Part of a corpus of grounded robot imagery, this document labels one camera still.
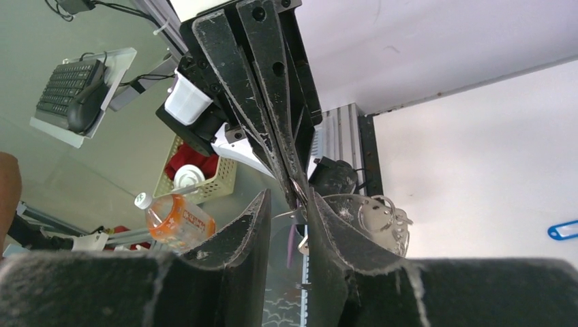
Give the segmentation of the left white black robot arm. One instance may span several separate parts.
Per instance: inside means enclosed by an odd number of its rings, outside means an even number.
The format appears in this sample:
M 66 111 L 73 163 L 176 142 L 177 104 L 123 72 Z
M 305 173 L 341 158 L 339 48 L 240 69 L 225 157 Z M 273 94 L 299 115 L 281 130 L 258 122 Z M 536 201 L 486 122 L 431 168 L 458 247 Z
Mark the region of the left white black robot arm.
M 348 163 L 312 155 L 322 109 L 300 1 L 172 1 L 185 54 L 157 116 L 199 153 L 277 180 L 291 207 L 355 190 Z

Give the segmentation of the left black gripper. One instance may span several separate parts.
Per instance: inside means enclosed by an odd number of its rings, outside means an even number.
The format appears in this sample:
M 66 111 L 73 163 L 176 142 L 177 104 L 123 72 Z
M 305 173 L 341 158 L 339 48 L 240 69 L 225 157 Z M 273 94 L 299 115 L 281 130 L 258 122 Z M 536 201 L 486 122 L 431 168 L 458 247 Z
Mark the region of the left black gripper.
M 300 1 L 176 3 L 185 54 L 177 71 L 213 103 L 189 126 L 165 110 L 156 116 L 204 155 L 217 139 L 245 140 L 277 179 L 288 206 L 304 204 L 306 173 L 320 124 L 318 92 L 296 19 Z

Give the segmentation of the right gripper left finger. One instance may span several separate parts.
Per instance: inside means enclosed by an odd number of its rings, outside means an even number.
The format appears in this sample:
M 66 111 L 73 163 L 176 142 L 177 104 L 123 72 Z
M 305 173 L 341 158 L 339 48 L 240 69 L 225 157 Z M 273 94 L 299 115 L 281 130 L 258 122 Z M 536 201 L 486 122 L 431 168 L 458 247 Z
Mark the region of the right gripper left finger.
M 260 326 L 271 192 L 183 255 L 31 251 L 1 265 L 2 326 Z

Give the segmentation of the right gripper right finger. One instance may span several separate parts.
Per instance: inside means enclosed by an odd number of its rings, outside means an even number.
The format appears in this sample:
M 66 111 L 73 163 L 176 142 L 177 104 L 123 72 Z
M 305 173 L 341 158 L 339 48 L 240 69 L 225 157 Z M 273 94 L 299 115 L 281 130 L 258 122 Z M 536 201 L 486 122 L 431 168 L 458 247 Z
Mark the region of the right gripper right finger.
M 543 258 L 408 260 L 307 203 L 310 326 L 576 326 L 577 271 Z

